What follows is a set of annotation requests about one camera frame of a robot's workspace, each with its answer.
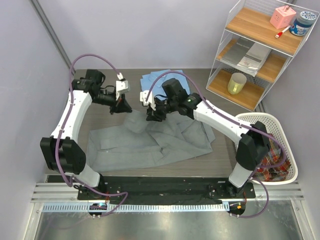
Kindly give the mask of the grey long sleeve shirt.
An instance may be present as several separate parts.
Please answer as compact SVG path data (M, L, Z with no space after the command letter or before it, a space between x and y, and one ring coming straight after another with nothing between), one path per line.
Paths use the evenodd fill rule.
M216 139L212 128L178 113L162 122L147 121L134 110L122 125L91 130L87 162L96 172L159 167L209 154Z

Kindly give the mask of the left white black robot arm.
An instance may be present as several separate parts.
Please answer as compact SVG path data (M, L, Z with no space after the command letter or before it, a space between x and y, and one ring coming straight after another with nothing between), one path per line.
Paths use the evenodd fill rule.
M97 69L88 69L85 77L72 79L67 105L57 127L40 141L47 167L60 173L68 185L75 178L89 188L89 194L97 200L106 195L107 188L104 177L89 166L78 144L84 116L91 104L108 106L110 114L132 112L125 96L130 90L128 81L118 73L113 91L108 92L102 87L105 79Z

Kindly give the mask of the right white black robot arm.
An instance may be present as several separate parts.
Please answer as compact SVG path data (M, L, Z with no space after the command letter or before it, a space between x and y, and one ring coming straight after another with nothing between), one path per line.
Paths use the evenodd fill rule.
M140 101L147 107L147 121L162 122L167 114L178 112L218 130L237 146L236 165L228 177L226 193L233 198L244 186L270 150L266 126L257 121L249 124L203 100L197 93L188 94L180 82L171 78L162 84L165 99L155 97L150 90L140 92Z

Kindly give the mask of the grey booklet stack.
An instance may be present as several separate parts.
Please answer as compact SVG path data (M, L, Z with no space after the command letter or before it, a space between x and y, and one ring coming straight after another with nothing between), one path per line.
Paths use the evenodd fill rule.
M271 49L257 42L240 37L220 61L243 73L255 77L267 60Z

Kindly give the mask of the yellow translucent cup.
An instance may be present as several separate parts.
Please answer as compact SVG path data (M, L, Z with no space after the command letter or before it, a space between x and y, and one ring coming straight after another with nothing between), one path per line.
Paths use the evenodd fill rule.
M240 73L240 72L233 73L227 85L227 91L231 95L236 95L240 93L240 91L243 89L246 83L247 83L247 77L243 73Z

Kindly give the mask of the white plastic laundry basket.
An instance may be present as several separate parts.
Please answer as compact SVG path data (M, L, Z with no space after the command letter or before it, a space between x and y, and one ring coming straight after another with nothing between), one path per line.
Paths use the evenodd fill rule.
M263 123L266 126L267 133L278 140L285 149L286 160L281 166L259 168L253 177L269 186L286 185L294 182L298 176L298 168L280 122L274 116L262 112L242 113L236 117L251 124L257 121Z

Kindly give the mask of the red plaid shirt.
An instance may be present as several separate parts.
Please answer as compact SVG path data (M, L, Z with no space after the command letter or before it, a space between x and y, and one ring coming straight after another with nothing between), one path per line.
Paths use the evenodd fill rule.
M269 142L270 150L261 162L262 165L266 166L278 164L282 159L281 148L273 140L270 139ZM258 168L253 177L262 182L281 182L288 176L290 167L291 163L286 159L285 162L278 167Z

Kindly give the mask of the red white marker pen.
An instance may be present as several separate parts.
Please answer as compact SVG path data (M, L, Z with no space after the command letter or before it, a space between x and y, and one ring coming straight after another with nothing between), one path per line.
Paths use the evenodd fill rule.
M288 25L285 29L283 29L281 32L277 33L274 37L278 39L281 37L286 31L288 31L291 28L291 25Z

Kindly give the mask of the pink cube power socket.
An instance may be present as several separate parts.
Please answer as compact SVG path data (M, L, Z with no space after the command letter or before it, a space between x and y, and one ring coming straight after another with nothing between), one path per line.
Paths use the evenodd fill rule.
M296 16L296 11L289 5L277 7L270 18L270 23L276 29L282 29L290 25L291 20Z

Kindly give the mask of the blue white lidded jar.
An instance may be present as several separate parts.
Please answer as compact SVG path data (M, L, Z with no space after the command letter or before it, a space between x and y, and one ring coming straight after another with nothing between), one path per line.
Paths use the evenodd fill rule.
M317 15L315 13L311 11L302 11L294 19L289 31L295 36L303 37L307 34L316 20Z

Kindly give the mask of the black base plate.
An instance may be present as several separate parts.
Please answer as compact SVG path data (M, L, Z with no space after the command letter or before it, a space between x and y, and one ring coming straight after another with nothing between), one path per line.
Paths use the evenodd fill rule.
M150 177L150 176L101 176L95 187L104 194L128 192L128 198L156 197L185 199L254 199L256 193L251 182L242 187L233 186L226 177Z

